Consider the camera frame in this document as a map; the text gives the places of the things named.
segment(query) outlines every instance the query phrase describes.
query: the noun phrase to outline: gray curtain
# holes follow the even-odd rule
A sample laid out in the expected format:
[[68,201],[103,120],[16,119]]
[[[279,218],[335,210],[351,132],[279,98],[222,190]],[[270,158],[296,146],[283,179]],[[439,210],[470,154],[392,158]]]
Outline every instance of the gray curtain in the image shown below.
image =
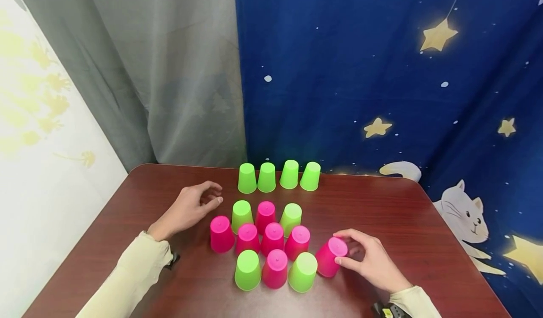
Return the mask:
[[235,0],[24,0],[127,170],[245,161]]

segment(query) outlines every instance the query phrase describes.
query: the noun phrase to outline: cat face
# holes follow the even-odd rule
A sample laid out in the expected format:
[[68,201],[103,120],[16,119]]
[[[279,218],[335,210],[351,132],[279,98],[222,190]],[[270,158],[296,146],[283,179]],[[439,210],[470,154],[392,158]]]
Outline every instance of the cat face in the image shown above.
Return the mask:
[[488,227],[483,218],[483,202],[471,199],[464,192],[464,180],[443,192],[441,199],[443,219],[457,239],[468,243],[482,243],[488,239]]

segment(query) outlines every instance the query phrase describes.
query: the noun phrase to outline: hand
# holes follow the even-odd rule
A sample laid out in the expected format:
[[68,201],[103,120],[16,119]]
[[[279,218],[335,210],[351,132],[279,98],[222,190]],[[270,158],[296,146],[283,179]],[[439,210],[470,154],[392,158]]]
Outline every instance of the hand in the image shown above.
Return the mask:
[[[334,236],[351,247],[349,257],[336,257],[336,264],[358,272],[373,286],[390,294],[413,287],[394,265],[379,239],[352,228],[336,232]],[[357,253],[364,253],[362,261],[351,258]]]
[[200,185],[183,187],[172,206],[147,230],[157,242],[196,225],[221,203],[222,187],[207,181]]

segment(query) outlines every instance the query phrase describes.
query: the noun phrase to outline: green plastic cup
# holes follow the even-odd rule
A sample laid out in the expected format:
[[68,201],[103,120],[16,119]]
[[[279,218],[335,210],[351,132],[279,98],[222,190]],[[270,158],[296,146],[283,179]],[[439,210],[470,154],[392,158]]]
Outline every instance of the green plastic cup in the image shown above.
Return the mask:
[[311,161],[307,166],[300,180],[300,186],[306,191],[314,191],[319,187],[319,177],[321,176],[321,165]]
[[285,232],[285,238],[288,238],[294,226],[300,225],[301,222],[302,209],[300,205],[295,203],[287,204],[283,210],[283,214],[281,215],[281,220],[279,221],[279,224],[281,224],[283,228],[283,232]]
[[256,190],[256,175],[253,164],[245,163],[239,167],[238,190],[249,194]]
[[288,284],[299,293],[308,292],[317,274],[317,260],[311,253],[300,253],[288,272]]
[[238,200],[232,207],[232,231],[237,235],[240,226],[246,222],[254,224],[251,204],[247,200]]
[[293,189],[298,186],[298,169],[300,164],[296,160],[285,161],[283,166],[283,172],[281,173],[281,179],[279,183],[283,188]]
[[275,190],[275,166],[272,163],[268,162],[260,166],[258,189],[264,193]]
[[262,271],[258,254],[253,250],[245,250],[239,254],[236,262],[234,281],[240,290],[251,291],[260,283]]

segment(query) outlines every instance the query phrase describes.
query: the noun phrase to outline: cat ear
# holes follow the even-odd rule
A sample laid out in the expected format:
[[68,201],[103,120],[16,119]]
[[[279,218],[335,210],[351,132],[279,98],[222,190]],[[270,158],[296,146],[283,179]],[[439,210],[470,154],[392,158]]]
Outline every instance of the cat ear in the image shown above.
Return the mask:
[[474,205],[481,211],[483,211],[483,201],[481,200],[481,198],[479,197],[476,197],[474,200]]
[[464,187],[465,187],[465,185],[464,185],[464,179],[461,179],[461,180],[458,182],[457,187],[460,187],[461,190],[464,190]]

